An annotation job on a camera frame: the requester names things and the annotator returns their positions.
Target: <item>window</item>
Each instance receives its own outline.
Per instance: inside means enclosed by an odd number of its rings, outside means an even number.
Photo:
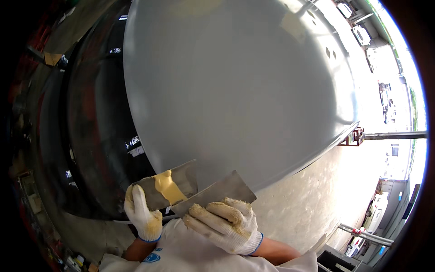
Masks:
[[[399,148],[391,148],[391,156],[393,157],[399,156]]]

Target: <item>gray metal tank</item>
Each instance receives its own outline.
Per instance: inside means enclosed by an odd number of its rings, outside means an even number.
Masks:
[[[309,1],[133,1],[124,77],[154,170],[198,160],[198,189],[236,169],[259,190],[358,124],[348,54]]]

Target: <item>glove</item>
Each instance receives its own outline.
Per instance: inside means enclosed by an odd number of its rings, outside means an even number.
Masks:
[[[188,228],[231,254],[254,253],[263,241],[263,234],[257,231],[255,213],[243,201],[225,198],[209,203],[205,209],[194,204],[183,221]]]
[[[124,210],[136,227],[139,238],[144,242],[156,242],[162,234],[162,213],[150,212],[145,192],[139,185],[130,185],[125,193]]]

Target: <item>concrete floor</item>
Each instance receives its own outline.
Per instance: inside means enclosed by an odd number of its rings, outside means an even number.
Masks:
[[[81,1],[75,12],[53,32],[46,51],[64,53],[112,2],[113,0]],[[379,97],[376,97],[377,83],[371,81],[364,52],[332,1],[320,0],[317,6],[331,19],[348,48],[352,68],[357,71],[356,87],[364,93],[363,97],[369,97],[361,100],[361,119],[364,125],[370,126],[377,117],[371,116],[366,109],[371,104],[379,104]],[[40,90],[48,73],[49,68],[40,65],[33,75],[27,107],[34,124],[37,123],[35,118]],[[301,172],[256,192],[258,200],[253,203],[253,208],[257,214],[259,230],[267,237],[286,242],[301,252],[310,249],[322,235],[333,234],[328,244],[344,250],[350,234],[336,231],[335,226],[339,222],[355,227],[361,225],[379,175],[383,172],[382,150],[384,148],[379,141],[366,141],[357,148],[335,147]],[[25,157],[27,167],[35,172],[44,207],[64,244],[95,263],[107,251],[121,253],[127,248],[134,237],[126,225],[78,218],[56,207],[47,192],[49,186],[39,170],[34,141],[30,154]]]

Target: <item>white shirt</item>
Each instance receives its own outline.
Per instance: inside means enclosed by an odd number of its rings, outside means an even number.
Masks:
[[[101,272],[154,272],[154,271],[265,271],[313,272],[318,271],[314,252],[274,266],[262,257],[229,254],[205,237],[188,229],[181,219],[167,223],[156,249],[142,262],[130,262],[121,257],[105,254]]]

